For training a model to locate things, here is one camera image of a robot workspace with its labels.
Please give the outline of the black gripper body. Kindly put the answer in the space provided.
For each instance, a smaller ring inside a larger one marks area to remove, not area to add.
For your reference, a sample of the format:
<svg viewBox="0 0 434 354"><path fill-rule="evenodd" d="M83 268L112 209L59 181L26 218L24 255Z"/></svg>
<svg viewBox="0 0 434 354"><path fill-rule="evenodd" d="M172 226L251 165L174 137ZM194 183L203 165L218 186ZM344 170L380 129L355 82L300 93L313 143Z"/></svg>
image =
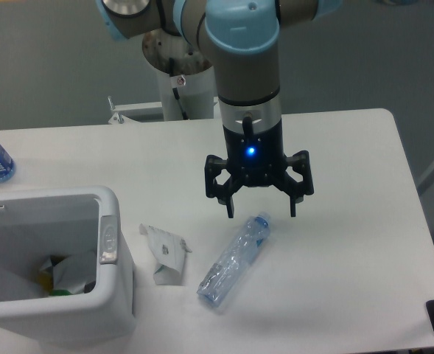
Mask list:
<svg viewBox="0 0 434 354"><path fill-rule="evenodd" d="M273 127L245 136L223 128L228 158L226 170L230 177L224 185L240 187L269 187L283 189L287 179L287 162L282 139L282 121Z"/></svg>

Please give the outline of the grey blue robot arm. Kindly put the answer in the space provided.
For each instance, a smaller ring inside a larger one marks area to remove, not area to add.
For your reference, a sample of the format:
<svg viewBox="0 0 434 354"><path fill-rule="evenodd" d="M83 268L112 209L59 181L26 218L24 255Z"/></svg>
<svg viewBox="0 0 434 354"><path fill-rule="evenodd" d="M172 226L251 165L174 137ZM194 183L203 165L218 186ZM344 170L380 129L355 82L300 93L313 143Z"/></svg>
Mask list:
<svg viewBox="0 0 434 354"><path fill-rule="evenodd" d="M98 1L112 36L163 30L213 66L227 158L206 158L206 195L228 214L241 187L275 187L295 207L314 192L307 151L287 156L279 100L282 28L332 13L339 1Z"/></svg>

